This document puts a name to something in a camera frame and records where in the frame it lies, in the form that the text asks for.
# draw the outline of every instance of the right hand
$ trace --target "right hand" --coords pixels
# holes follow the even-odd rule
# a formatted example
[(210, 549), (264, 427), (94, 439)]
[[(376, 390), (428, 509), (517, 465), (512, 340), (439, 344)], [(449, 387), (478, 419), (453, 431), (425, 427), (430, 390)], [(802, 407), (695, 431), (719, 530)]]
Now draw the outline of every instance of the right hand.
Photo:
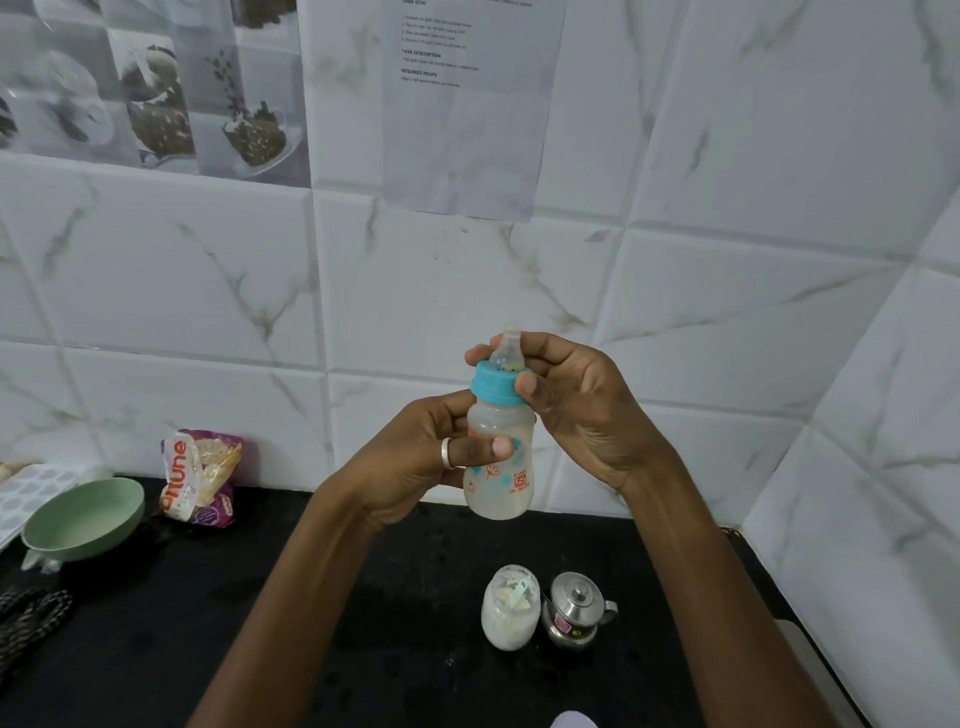
[[(500, 343), (478, 344), (470, 366), (489, 359)], [(604, 353), (550, 333), (524, 331), (520, 347), (531, 370), (516, 378), (516, 393), (573, 461), (617, 491), (629, 483), (686, 473), (680, 455), (636, 403), (616, 364)]]

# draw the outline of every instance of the green bowl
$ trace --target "green bowl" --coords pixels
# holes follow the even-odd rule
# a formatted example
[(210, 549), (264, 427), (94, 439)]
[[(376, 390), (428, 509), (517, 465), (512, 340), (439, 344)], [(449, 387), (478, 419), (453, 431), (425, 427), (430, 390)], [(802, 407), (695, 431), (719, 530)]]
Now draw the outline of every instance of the green bowl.
[(20, 538), (46, 559), (80, 561), (119, 546), (143, 516), (143, 487), (127, 477), (94, 480), (37, 509)]

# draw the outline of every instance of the baby bottle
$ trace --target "baby bottle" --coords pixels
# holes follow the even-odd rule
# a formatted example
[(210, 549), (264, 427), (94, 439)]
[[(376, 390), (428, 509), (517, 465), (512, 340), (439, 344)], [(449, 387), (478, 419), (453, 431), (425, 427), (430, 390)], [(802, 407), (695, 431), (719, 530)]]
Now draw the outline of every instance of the baby bottle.
[(464, 472), (464, 495), (470, 510), (494, 521), (516, 518), (534, 497), (531, 450), (537, 415), (514, 391), (514, 381), (522, 371), (520, 329), (507, 326), (490, 359), (477, 364), (470, 385), (477, 401), (467, 413), (469, 433), (509, 437), (514, 442), (509, 459)]

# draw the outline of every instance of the left hand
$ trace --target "left hand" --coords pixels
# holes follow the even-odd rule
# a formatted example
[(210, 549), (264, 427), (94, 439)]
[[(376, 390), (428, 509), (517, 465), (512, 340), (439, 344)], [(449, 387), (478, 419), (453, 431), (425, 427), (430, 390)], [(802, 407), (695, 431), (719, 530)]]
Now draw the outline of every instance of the left hand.
[(341, 470), (378, 527), (402, 520), (435, 485), (464, 487), (464, 472), (445, 470), (441, 443), (450, 440), (452, 466), (481, 466), (514, 454), (509, 437), (467, 435), (470, 390), (414, 400), (400, 410)]

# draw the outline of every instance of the hand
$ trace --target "hand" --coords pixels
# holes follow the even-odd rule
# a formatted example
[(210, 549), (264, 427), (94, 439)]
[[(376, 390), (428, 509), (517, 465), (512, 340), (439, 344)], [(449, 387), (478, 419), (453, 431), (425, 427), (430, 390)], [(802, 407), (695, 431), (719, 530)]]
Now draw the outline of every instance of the hand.
[(467, 435), (470, 390), (415, 400), (400, 410), (341, 470), (378, 527), (402, 520), (437, 484), (464, 487), (464, 472), (445, 470), (441, 444), (453, 438), (447, 459), (453, 466), (498, 463), (514, 454), (509, 437)]
[[(478, 344), (470, 366), (500, 343)], [(520, 347), (532, 370), (516, 378), (516, 393), (573, 461), (616, 490), (639, 478), (685, 473), (680, 456), (640, 409), (613, 361), (596, 349), (549, 333), (524, 331)]]

